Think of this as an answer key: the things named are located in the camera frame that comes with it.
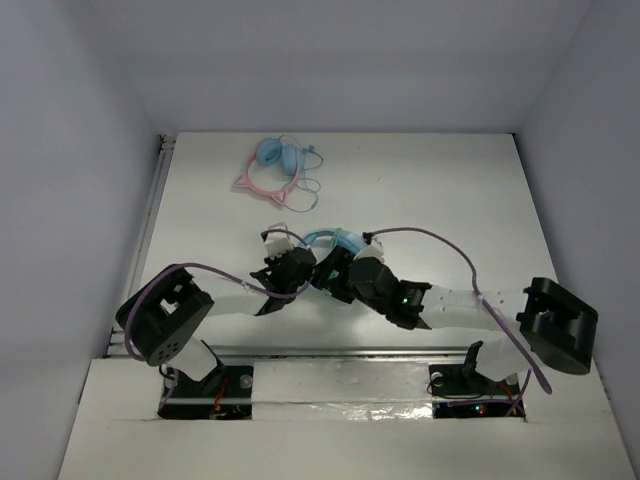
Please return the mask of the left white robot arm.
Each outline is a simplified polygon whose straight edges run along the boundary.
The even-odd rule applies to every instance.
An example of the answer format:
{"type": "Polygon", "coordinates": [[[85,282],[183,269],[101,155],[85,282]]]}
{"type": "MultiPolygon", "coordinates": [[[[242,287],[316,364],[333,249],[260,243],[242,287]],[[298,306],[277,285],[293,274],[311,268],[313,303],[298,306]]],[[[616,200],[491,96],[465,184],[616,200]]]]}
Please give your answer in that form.
{"type": "Polygon", "coordinates": [[[115,314],[129,355],[168,367],[176,385],[197,396],[214,395],[225,367],[196,330],[210,314],[265,316],[282,310],[309,286],[316,258],[294,247],[267,257],[265,264],[250,274],[255,284],[198,263],[166,267],[115,314]]]}

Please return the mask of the light blue headphones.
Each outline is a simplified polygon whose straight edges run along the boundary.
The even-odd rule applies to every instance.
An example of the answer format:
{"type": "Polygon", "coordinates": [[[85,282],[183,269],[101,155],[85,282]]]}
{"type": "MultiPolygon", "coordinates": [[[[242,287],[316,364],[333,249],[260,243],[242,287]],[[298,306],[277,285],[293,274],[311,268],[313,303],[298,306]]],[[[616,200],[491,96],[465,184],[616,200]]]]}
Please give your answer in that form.
{"type": "Polygon", "coordinates": [[[327,227],[312,230],[303,236],[303,240],[299,243],[299,245],[313,246],[322,239],[328,241],[330,249],[341,247],[349,251],[354,256],[356,256],[364,247],[364,242],[361,234],[356,234],[352,231],[345,230],[339,227],[327,227]]]}

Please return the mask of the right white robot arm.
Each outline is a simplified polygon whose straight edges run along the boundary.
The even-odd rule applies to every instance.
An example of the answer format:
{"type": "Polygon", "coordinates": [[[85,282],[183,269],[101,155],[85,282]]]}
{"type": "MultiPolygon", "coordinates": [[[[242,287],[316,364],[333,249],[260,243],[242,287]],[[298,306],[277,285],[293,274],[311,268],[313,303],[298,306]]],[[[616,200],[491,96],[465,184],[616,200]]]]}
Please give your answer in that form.
{"type": "Polygon", "coordinates": [[[461,378],[475,393],[540,365],[576,376],[591,370],[598,313],[549,278],[535,277],[522,290],[453,290],[402,280],[381,256],[336,247],[311,283],[339,301],[357,300],[405,330],[500,333],[498,339],[473,341],[467,350],[461,378]]]}

